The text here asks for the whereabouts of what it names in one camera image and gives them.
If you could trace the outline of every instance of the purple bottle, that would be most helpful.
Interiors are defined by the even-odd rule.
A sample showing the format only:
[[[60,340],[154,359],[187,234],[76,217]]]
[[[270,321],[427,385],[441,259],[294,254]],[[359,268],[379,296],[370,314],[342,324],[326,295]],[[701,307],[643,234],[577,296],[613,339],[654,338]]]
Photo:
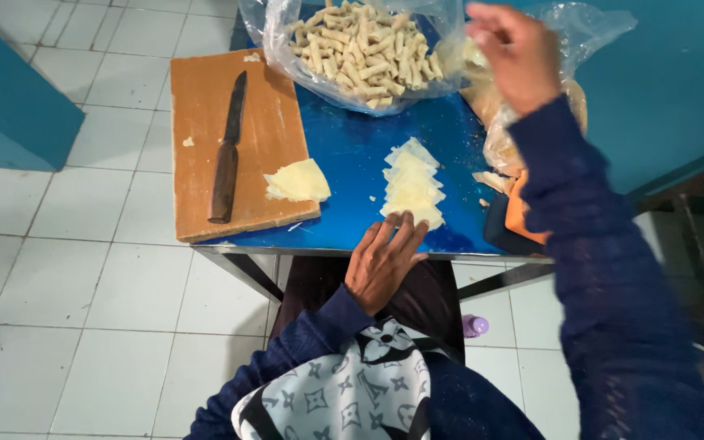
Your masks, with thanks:
[[[463,336],[478,337],[488,331],[488,320],[474,315],[463,315],[461,318],[463,324]]]

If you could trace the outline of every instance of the navy blue sleeve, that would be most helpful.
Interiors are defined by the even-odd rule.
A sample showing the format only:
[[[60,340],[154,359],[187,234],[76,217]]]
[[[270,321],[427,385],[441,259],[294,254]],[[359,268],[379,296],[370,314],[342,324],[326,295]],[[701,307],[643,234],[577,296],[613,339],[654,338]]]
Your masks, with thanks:
[[[268,350],[255,352],[251,363],[241,366],[219,394],[208,399],[207,409],[198,408],[186,439],[238,438],[230,417],[243,396],[298,365],[340,352],[346,340],[372,324],[374,318],[341,285],[318,312],[303,311],[271,340]]]
[[[552,231],[564,356],[582,438],[704,438],[689,327],[564,96],[510,129],[526,166],[526,227]]]

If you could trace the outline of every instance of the teal wall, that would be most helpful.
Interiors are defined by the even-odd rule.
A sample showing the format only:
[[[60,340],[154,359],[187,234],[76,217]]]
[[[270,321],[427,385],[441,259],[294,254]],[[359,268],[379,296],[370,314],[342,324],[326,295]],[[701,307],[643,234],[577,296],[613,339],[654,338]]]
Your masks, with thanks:
[[[0,167],[61,169],[83,112],[0,39]]]
[[[576,73],[588,101],[588,138],[626,193],[704,155],[704,2],[587,3],[638,19]]]

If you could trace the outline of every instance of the plastic bag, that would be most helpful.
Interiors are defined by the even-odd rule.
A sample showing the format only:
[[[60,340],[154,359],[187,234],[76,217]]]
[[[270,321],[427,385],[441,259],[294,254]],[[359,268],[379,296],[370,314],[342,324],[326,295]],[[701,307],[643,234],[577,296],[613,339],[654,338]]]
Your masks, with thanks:
[[[603,13],[594,6],[574,2],[535,5],[523,12],[542,20],[559,36],[562,89],[568,95],[572,113],[585,133],[586,97],[581,86],[572,80],[575,69],[594,52],[615,41],[624,32],[634,29],[637,20],[626,11]],[[466,53],[464,59],[467,61],[463,68],[464,75],[473,85],[464,88],[461,94],[487,130],[483,148],[485,160],[500,173],[519,177],[525,165],[507,131],[517,115],[496,89],[493,77],[483,61],[484,57],[480,59],[477,54],[472,57]]]
[[[407,88],[403,95],[394,99],[393,104],[371,109],[363,99],[343,95],[334,81],[306,68],[289,46],[294,34],[290,25],[298,20],[307,20],[323,6],[311,3],[301,7],[301,0],[265,2],[240,0],[241,17],[252,41],[263,48],[270,68],[287,75],[330,104],[372,116],[387,116],[400,113],[419,99],[438,98],[461,88],[462,75],[457,72],[455,75],[445,75],[443,81],[430,81],[428,87],[421,90]],[[462,44],[465,39],[462,0],[369,0],[364,3],[391,15],[410,13],[410,20],[417,22],[418,30],[425,35],[427,45],[436,51],[440,64],[444,63],[443,53],[436,44],[441,41],[441,45],[452,46]],[[341,0],[334,0],[334,5],[341,5]]]

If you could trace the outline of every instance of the white tile floor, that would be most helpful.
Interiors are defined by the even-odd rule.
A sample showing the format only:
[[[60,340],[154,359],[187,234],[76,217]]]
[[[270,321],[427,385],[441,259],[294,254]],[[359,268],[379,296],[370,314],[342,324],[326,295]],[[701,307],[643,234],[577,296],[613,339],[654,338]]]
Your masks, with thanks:
[[[236,10],[0,0],[0,36],[87,114],[62,172],[0,169],[0,440],[182,437],[263,347],[277,305],[173,238],[168,60],[226,51]],[[458,264],[456,281],[504,269]],[[548,438],[576,436],[552,282],[462,310],[491,325],[468,366]]]

